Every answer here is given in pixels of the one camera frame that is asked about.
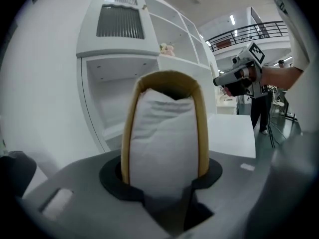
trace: person's arm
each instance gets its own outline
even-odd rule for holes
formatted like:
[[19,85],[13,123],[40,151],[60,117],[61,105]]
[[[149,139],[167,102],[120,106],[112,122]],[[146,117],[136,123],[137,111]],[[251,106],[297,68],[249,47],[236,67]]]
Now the person's arm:
[[263,74],[260,83],[262,85],[272,85],[278,88],[290,89],[299,76],[303,73],[302,70],[296,67],[290,68],[272,68],[263,67]]

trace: ceiling light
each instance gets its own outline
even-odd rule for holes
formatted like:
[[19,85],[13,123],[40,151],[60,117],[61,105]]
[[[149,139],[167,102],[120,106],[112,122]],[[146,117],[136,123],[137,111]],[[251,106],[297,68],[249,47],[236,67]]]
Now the ceiling light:
[[286,58],[284,61],[287,61],[287,60],[289,60],[289,59],[291,59],[292,57],[289,57],[289,58]]
[[233,15],[230,15],[230,20],[231,20],[231,22],[233,23],[233,25],[235,25],[235,19],[234,19],[234,16],[233,16]]

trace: black pants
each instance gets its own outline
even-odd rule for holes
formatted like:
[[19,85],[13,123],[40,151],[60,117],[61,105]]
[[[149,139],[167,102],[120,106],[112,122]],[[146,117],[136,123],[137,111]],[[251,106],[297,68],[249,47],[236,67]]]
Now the black pants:
[[266,96],[251,99],[251,113],[250,119],[255,128],[258,118],[260,116],[259,131],[267,129],[267,119],[270,111],[271,103],[273,100],[273,92],[268,92]]

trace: white shelving unit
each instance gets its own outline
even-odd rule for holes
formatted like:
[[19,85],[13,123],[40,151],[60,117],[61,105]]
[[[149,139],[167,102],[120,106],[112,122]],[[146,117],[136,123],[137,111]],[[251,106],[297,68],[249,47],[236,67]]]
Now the white shelving unit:
[[[107,0],[107,6],[128,7],[126,3],[111,1]],[[134,84],[137,78],[150,72],[177,70],[192,76],[203,89],[207,112],[214,111],[211,70],[195,25],[160,0],[136,1],[137,5],[129,7],[139,10],[145,39],[97,38],[96,27],[101,29],[105,24],[108,28],[107,24],[112,22],[106,16],[98,25],[104,0],[93,0],[79,35],[80,100],[91,135],[101,152],[121,147]],[[174,46],[175,56],[160,54],[162,43]]]

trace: black railing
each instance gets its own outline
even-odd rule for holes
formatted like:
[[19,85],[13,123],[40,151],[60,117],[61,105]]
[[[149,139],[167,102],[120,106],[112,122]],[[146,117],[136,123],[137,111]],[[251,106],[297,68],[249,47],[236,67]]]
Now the black railing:
[[283,21],[271,21],[228,31],[207,40],[206,43],[209,43],[212,51],[216,51],[242,42],[281,36],[288,36],[286,24]]

